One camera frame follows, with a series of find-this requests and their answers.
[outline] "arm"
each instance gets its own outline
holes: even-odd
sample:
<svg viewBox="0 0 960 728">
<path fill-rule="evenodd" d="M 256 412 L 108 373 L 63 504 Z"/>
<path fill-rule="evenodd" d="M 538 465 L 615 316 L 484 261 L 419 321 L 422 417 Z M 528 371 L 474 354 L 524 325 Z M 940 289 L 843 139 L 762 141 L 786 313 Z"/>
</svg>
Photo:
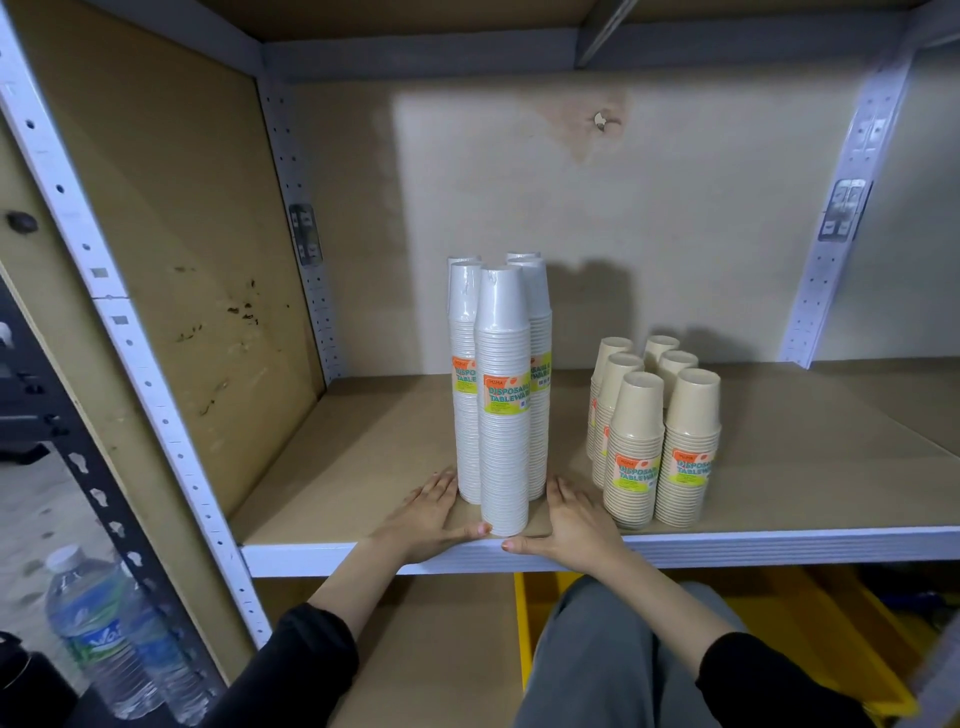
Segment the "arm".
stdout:
<svg viewBox="0 0 960 728">
<path fill-rule="evenodd" d="M 356 639 L 397 570 L 490 531 L 486 523 L 444 528 L 456 497 L 453 471 L 434 473 L 411 491 L 306 604 L 280 618 L 204 728 L 326 725 L 356 674 Z"/>
<path fill-rule="evenodd" d="M 629 604 L 698 678 L 713 716 L 726 728 L 775 724 L 873 725 L 851 698 L 822 688 L 766 644 L 738 633 L 623 543 L 610 515 L 563 480 L 547 482 L 553 534 L 514 537 L 511 553 L 532 553 L 588 573 Z"/>
</svg>

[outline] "floor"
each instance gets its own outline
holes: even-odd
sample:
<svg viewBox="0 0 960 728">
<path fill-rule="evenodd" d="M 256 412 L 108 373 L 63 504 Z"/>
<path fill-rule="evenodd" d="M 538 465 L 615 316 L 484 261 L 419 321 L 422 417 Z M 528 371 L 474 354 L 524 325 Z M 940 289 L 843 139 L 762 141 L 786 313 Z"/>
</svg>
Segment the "floor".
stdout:
<svg viewBox="0 0 960 728">
<path fill-rule="evenodd" d="M 110 558 L 112 544 L 67 466 L 52 451 L 33 465 L 0 463 L 0 629 L 43 652 L 77 692 L 87 680 L 47 625 L 43 604 L 51 551 L 79 544 Z"/>
</svg>

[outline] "left hand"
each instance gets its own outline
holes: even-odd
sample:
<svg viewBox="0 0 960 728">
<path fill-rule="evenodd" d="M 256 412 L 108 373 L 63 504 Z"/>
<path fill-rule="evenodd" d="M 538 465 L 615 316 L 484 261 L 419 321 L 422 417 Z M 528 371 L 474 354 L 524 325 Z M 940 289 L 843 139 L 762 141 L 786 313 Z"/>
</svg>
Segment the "left hand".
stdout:
<svg viewBox="0 0 960 728">
<path fill-rule="evenodd" d="M 403 564 L 418 564 L 443 553 L 451 546 L 482 539 L 490 533 L 489 523 L 469 523 L 447 529 L 446 517 L 457 499 L 457 474 L 452 469 L 433 473 L 414 488 L 387 519 L 371 534 L 373 542 L 389 549 Z"/>
</svg>

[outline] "leg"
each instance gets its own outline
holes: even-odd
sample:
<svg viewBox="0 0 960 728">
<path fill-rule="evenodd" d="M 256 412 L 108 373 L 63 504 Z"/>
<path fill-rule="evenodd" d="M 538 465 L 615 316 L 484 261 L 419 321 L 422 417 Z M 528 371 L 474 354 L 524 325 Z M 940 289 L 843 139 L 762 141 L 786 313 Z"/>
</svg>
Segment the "leg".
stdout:
<svg viewBox="0 0 960 728">
<path fill-rule="evenodd" d="M 747 631 L 740 617 L 713 589 L 694 582 L 685 582 L 681 586 L 733 627 Z M 660 728 L 719 728 L 720 724 L 710 714 L 703 695 L 694 684 L 695 679 L 674 654 L 658 642 L 657 687 L 660 701 L 657 706 L 657 725 Z"/>
<path fill-rule="evenodd" d="M 643 620 L 584 576 L 543 629 L 514 728 L 654 728 L 653 645 Z"/>
</svg>

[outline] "metal bracket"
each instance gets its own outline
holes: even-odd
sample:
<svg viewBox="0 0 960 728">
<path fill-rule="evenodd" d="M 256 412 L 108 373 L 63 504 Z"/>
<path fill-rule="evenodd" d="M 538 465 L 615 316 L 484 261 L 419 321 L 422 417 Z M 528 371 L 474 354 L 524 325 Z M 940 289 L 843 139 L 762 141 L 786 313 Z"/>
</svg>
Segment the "metal bracket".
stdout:
<svg viewBox="0 0 960 728">
<path fill-rule="evenodd" d="M 306 164 L 293 132 L 293 94 L 286 84 L 266 73 L 257 76 L 256 88 L 274 153 L 276 178 L 283 196 L 283 208 L 287 211 L 287 224 L 317 340 L 317 352 L 323 364 L 324 379 L 329 385 L 334 379 L 347 375 L 347 366 L 339 347 L 340 338 L 336 335 L 333 299 L 307 185 Z"/>
<path fill-rule="evenodd" d="M 262 646 L 270 623 L 2 0 L 0 106 L 233 600 L 253 641 Z"/>
<path fill-rule="evenodd" d="M 0 421 L 4 442 L 44 441 L 53 445 L 84 492 L 117 553 L 160 611 L 191 665 L 213 695 L 226 686 L 203 639 L 183 608 L 139 521 L 124 498 L 103 454 L 60 383 L 6 284 L 0 280 L 0 319 L 7 336 L 0 344 L 4 397 Z M 21 426 L 30 418 L 32 426 Z"/>
<path fill-rule="evenodd" d="M 809 369 L 856 229 L 897 122 L 913 51 L 885 59 L 864 84 L 817 221 L 797 297 L 780 345 L 780 361 Z"/>
</svg>

